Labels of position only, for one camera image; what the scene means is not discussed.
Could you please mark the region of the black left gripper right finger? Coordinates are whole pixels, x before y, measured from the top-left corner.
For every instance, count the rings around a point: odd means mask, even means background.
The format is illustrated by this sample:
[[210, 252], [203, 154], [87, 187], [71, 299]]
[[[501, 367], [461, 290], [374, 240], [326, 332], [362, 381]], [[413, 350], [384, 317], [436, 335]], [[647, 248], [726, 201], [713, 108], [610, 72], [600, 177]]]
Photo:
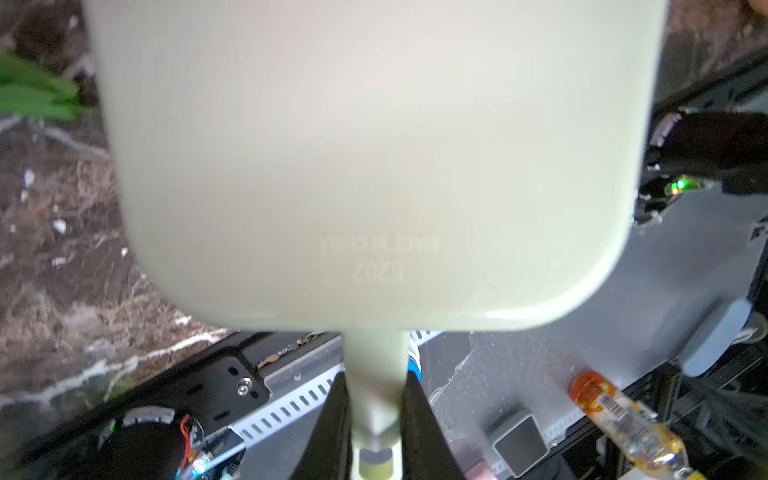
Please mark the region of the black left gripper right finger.
[[404, 479], [465, 479], [412, 371], [403, 390], [401, 437]]

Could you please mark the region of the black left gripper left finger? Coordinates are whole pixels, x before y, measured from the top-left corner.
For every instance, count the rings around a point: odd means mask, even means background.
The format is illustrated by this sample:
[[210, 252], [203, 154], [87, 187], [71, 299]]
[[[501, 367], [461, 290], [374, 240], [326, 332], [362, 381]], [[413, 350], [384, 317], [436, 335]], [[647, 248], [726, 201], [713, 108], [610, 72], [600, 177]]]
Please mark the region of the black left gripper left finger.
[[291, 480], [347, 480], [351, 471], [351, 409], [344, 372], [331, 385]]

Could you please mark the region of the light green plastic dustpan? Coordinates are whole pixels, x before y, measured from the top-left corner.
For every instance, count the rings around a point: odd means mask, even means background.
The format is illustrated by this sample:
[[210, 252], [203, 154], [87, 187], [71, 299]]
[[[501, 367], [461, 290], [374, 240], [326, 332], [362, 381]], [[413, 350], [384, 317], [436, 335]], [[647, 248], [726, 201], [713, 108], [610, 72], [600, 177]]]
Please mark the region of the light green plastic dustpan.
[[341, 335], [401, 479], [414, 330], [555, 321], [625, 248], [663, 1], [88, 1], [134, 257], [184, 312]]

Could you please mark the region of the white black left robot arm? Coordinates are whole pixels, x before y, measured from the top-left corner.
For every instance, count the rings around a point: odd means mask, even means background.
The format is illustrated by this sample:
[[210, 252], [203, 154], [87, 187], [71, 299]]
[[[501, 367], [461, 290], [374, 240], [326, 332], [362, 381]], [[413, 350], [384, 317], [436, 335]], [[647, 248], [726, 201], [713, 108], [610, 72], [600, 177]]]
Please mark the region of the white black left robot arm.
[[[407, 373], [399, 397], [402, 477], [404, 479], [462, 479], [464, 477], [443, 437], [415, 371]], [[141, 422], [118, 426], [98, 449], [88, 479], [178, 479], [190, 468], [189, 427], [180, 421]], [[337, 374], [330, 397], [292, 477], [351, 479], [370, 469], [359, 465], [352, 437], [351, 401], [346, 376]]]

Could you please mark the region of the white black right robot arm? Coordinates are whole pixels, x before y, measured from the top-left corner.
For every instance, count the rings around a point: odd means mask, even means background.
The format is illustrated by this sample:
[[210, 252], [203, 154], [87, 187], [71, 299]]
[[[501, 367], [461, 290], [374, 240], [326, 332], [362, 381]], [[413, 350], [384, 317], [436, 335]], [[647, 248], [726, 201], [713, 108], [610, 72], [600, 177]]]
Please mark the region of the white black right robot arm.
[[767, 115], [691, 109], [655, 125], [645, 152], [634, 224], [661, 220], [682, 195], [718, 186], [726, 195], [767, 193]]

